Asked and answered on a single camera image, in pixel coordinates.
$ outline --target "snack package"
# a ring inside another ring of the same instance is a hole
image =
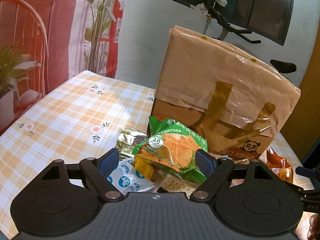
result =
[[[135,129],[122,129],[118,137],[116,148],[119,150],[119,159],[134,157],[132,150],[135,145],[146,139],[147,135]]]
[[[198,149],[208,151],[207,141],[170,118],[149,118],[151,137],[135,146],[133,154],[152,161],[161,170],[201,184],[204,175],[196,166]]]
[[[128,192],[145,192],[155,186],[131,165],[133,160],[134,158],[120,161],[107,178],[123,195]]]
[[[280,179],[293,183],[293,169],[286,158],[280,157],[272,149],[267,148],[267,167],[273,171]]]

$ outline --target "yellow plaid tablecloth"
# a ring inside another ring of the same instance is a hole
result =
[[[83,71],[28,110],[0,137],[0,230],[12,238],[14,197],[52,160],[77,163],[100,157],[116,144],[121,128],[146,131],[153,90]],[[279,134],[272,143],[295,169],[301,165]],[[294,183],[311,189],[309,179],[295,174]],[[309,213],[297,228],[306,240]]]

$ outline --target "metal screw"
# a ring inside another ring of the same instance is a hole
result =
[[[105,196],[108,199],[117,199],[121,197],[121,194],[118,191],[108,191]]]
[[[195,193],[193,193],[193,196],[195,198],[205,199],[205,198],[209,197],[209,193],[206,191],[200,190],[200,191],[196,191]]]

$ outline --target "white wall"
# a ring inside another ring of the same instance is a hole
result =
[[[258,34],[247,34],[261,44],[250,44],[234,33],[232,43],[268,63],[271,59],[293,62],[297,71],[286,75],[298,86],[313,51],[320,14],[320,0],[294,0],[288,35],[284,46]],[[157,86],[167,49],[168,30],[179,25],[202,33],[206,17],[171,0],[126,0],[119,36],[119,60],[116,78],[150,88]],[[218,37],[222,31],[212,20],[207,36]]]

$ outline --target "green snack bag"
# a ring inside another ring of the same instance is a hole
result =
[[[132,154],[153,161],[161,170],[201,184],[205,176],[196,166],[198,149],[208,151],[207,141],[180,122],[149,117],[151,137],[136,145]]]

